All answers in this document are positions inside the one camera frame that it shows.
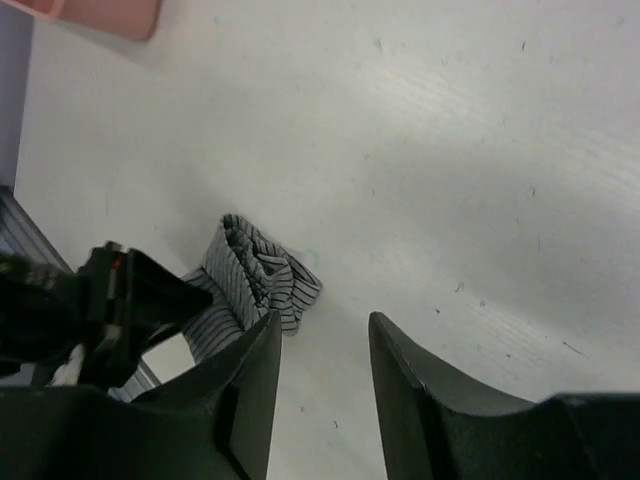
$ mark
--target crumpled cloth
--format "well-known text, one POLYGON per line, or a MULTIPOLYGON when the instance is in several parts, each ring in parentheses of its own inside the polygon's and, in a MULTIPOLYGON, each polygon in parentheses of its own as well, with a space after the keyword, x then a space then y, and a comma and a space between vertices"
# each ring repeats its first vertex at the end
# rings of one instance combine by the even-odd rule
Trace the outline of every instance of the crumpled cloth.
POLYGON ((199 363, 229 345, 269 311, 293 335, 322 284, 287 250, 240 215, 220 220, 202 265, 185 277, 213 294, 213 303, 183 329, 199 363))

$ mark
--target gray wall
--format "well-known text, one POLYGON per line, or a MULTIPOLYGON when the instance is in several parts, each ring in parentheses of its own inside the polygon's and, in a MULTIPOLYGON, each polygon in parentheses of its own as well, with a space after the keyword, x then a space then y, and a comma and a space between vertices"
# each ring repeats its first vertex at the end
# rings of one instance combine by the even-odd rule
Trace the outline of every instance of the gray wall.
POLYGON ((0 2, 0 184, 13 187, 33 19, 0 2))

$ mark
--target striped cloth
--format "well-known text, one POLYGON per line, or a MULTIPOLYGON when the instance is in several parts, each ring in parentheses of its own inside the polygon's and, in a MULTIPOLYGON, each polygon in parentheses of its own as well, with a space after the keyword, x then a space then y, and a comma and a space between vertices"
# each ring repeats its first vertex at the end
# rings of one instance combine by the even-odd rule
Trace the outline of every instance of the striped cloth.
POLYGON ((222 350, 269 311, 293 335, 322 284, 289 252, 239 215, 222 217, 202 265, 185 277, 213 303, 183 330, 196 363, 222 350))

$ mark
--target plastic container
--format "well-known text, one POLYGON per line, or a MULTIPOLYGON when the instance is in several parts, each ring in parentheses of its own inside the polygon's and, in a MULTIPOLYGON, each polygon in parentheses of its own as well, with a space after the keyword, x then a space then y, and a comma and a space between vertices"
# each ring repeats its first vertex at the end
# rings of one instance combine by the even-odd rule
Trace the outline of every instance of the plastic container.
POLYGON ((40 20, 64 20, 132 40, 156 28, 161 0, 3 0, 40 20))

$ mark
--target white table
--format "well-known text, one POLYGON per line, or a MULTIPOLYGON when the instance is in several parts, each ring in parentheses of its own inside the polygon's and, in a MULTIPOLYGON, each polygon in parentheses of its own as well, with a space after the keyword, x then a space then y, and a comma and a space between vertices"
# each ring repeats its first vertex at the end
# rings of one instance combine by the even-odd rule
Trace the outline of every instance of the white table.
POLYGON ((326 288, 270 478, 382 479, 372 310, 527 398, 640 388, 639 28, 632 0, 166 0, 142 45, 39 24, 16 195, 73 265, 114 239, 183 273, 227 211, 301 252, 326 288))

